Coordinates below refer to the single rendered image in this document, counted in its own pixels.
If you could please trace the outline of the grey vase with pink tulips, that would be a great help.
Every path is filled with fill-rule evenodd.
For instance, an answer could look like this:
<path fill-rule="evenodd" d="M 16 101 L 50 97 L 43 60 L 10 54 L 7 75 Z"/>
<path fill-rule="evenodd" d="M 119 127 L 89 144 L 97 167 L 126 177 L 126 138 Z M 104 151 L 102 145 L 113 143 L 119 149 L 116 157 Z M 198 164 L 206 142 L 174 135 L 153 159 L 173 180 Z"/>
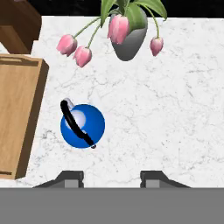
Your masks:
<path fill-rule="evenodd" d="M 75 35 L 63 35 L 56 49 L 67 57 L 74 53 L 73 59 L 77 66 L 84 67 L 92 59 L 90 46 L 95 34 L 103 27 L 106 18 L 110 17 L 107 38 L 110 39 L 117 58 L 122 61 L 132 60 L 140 49 L 148 29 L 148 19 L 142 7 L 150 13 L 157 29 L 157 35 L 150 41 L 150 51 L 156 57 L 164 47 L 164 40 L 159 36 L 158 21 L 153 11 L 164 20 L 167 19 L 167 11 L 161 0 L 101 0 L 101 15 L 82 27 Z M 78 46 L 76 38 L 96 21 L 100 23 L 88 44 Z"/>

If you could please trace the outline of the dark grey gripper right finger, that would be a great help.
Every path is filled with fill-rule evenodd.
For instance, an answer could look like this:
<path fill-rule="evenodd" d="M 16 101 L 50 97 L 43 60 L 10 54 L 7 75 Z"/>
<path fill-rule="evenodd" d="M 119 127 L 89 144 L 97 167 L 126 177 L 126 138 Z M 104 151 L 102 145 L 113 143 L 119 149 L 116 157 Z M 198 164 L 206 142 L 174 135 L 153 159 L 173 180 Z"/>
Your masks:
<path fill-rule="evenodd" d="M 140 171 L 141 188 L 187 188 L 175 180 L 167 178 L 162 171 Z"/>

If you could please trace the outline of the brown wooden block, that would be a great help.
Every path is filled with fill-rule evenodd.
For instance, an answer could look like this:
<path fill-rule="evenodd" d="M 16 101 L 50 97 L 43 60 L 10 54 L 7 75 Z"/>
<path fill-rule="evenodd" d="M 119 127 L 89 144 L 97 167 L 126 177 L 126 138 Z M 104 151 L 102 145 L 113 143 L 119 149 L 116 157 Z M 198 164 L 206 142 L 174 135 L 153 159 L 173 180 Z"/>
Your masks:
<path fill-rule="evenodd" d="M 41 25 L 41 15 L 28 0 L 0 0 L 0 42 L 9 53 L 30 54 Z"/>

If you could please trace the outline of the wooden tray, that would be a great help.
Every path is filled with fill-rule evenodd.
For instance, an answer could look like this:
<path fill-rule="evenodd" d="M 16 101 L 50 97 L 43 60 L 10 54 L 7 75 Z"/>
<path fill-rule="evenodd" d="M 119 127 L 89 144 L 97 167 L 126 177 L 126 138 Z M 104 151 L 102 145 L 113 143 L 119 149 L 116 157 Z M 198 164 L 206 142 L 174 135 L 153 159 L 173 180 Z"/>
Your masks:
<path fill-rule="evenodd" d="M 48 70 L 43 59 L 0 54 L 0 179 L 26 174 Z"/>

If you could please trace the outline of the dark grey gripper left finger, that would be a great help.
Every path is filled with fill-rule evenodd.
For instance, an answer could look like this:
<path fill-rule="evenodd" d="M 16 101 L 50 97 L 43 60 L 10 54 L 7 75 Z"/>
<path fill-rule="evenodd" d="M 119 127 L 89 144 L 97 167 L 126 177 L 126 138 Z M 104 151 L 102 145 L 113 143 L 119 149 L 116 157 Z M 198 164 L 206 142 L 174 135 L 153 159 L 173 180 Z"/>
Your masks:
<path fill-rule="evenodd" d="M 36 188 L 83 188 L 84 171 L 62 171 L 56 179 L 47 181 Z"/>

